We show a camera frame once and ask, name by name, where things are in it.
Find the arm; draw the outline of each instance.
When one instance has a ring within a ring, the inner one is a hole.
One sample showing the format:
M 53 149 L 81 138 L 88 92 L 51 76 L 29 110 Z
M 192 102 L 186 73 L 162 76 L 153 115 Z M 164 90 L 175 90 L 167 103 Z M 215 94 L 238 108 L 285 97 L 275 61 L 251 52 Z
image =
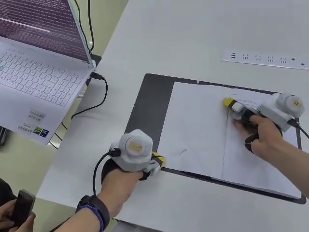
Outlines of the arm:
M 309 198 L 309 154 L 284 141 L 275 124 L 268 118 L 252 116 L 250 121 L 258 125 L 259 139 L 252 143 L 255 155 L 269 162 L 285 175 Z M 234 121 L 244 139 L 250 133 Z
M 110 172 L 102 183 L 98 198 L 106 205 L 110 216 L 116 216 L 123 203 L 130 197 L 137 181 L 142 178 L 142 172 L 124 173 L 119 169 Z M 100 222 L 97 216 L 87 208 L 66 221 L 56 232 L 99 232 Z

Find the floor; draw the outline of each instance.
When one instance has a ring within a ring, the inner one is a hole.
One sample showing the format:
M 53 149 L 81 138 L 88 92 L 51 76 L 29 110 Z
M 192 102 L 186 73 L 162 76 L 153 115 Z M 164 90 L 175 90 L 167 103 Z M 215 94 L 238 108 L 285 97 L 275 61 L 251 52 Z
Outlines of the floor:
M 102 55 L 120 19 L 128 0 L 91 0 L 91 16 L 94 31 L 95 48 L 93 53 Z M 88 43 L 91 44 L 87 18 L 87 1 L 77 0 L 81 8 L 82 24 Z M 76 111 L 80 100 L 69 111 L 63 123 L 70 125 L 70 116 Z M 57 133 L 63 137 L 66 130 L 60 126 Z M 54 136 L 51 141 L 60 146 L 60 140 Z M 15 194 L 26 189 L 36 194 L 44 176 L 53 161 L 56 149 L 51 145 L 36 144 L 26 137 L 10 133 L 7 144 L 0 149 L 0 178 L 6 180 Z M 37 199 L 33 211 L 37 217 L 34 232 L 47 232 L 67 219 L 74 212 L 73 208 Z

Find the black clipboard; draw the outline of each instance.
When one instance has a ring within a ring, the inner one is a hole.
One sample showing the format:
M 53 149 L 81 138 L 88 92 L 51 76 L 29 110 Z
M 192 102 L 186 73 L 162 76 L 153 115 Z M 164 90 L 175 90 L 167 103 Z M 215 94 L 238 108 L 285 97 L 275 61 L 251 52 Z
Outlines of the black clipboard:
M 143 132 L 148 134 L 154 142 L 153 150 L 156 151 L 159 146 L 159 141 L 161 137 L 161 132 L 166 116 L 166 112 L 169 106 L 170 96 L 173 90 L 173 86 L 175 82 L 181 83 L 188 83 L 188 84 L 198 84 L 198 85 L 213 85 L 213 86 L 222 86 L 228 88 L 238 88 L 238 89 L 245 89 L 265 94 L 273 94 L 273 92 L 265 91 L 265 90 L 258 90 L 258 89 L 251 89 L 251 88 L 244 88 L 244 87 L 235 87 L 235 86 L 228 86 L 228 85 L 221 85 L 216 83 L 209 83 L 204 81 L 196 81 L 196 80 L 189 80 L 189 79 L 182 79 L 177 77 L 169 77 L 169 76 L 162 76 L 156 74 L 146 74 L 142 85 L 140 87 L 139 94 L 135 101 L 129 122 L 126 127 L 126 133 L 129 133 L 135 129 L 141 129 Z M 301 141 L 300 141 L 300 130 L 297 129 L 297 141 L 298 141 L 298 148 L 301 149 Z M 224 181 L 213 179 L 209 176 L 189 173 L 189 172 L 182 172 L 170 168 L 163 168 L 163 171 L 179 174 L 183 176 L 187 176 L 190 178 L 195 178 L 203 181 L 208 181 L 212 183 L 216 183 L 219 185 L 224 185 L 228 187 L 232 187 L 235 189 L 241 189 L 244 191 L 254 192 L 257 194 L 282 199 L 285 201 L 294 202 L 297 204 L 305 204 L 306 197 L 302 194 L 300 199 L 293 199 L 285 196 L 281 196 L 274 193 L 264 192 L 262 190 L 256 190 L 249 187 L 243 187 L 236 184 L 226 183 Z

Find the laptop keyboard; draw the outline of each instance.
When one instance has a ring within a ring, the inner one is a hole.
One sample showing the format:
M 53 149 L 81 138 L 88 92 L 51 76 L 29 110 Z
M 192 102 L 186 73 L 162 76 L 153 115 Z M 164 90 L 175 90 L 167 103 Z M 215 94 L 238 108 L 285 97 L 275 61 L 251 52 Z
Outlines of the laptop keyboard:
M 69 72 L 23 55 L 14 49 L 0 52 L 0 84 L 65 106 L 86 72 Z

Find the yellow tip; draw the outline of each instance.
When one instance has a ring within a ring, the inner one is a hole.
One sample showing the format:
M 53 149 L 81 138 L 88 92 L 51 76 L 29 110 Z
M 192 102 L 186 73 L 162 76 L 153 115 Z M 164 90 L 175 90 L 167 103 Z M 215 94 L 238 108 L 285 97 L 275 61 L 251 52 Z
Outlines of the yellow tip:
M 225 105 L 225 106 L 229 106 L 230 104 L 231 104 L 231 102 L 233 101 L 234 99 L 232 99 L 232 98 L 224 98 L 223 99 L 223 105 Z

